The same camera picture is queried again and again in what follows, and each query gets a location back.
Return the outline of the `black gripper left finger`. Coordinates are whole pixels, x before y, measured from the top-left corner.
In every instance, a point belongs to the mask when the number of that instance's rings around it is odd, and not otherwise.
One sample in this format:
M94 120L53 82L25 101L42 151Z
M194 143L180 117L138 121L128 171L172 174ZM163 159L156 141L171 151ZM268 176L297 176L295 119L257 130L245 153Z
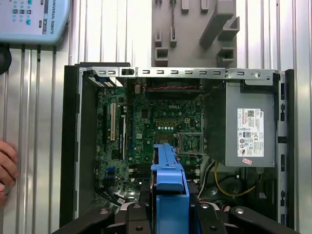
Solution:
M56 234L151 234L153 229L145 204L130 202L121 206L118 213L100 207L88 211L59 228Z

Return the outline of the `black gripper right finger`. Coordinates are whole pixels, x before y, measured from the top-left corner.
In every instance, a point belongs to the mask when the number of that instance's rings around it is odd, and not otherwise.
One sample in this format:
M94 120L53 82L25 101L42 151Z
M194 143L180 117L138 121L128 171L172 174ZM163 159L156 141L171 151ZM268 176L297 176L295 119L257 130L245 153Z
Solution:
M213 203L198 203L195 205L195 233L294 234L295 230L247 207L237 206L221 212Z

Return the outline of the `person's hand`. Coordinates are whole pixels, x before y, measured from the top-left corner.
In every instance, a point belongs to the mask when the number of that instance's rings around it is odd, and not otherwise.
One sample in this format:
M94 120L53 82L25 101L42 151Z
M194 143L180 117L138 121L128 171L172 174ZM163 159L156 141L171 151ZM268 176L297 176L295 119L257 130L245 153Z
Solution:
M15 186L18 171L18 153L7 142L0 141L0 207L7 200L8 192Z

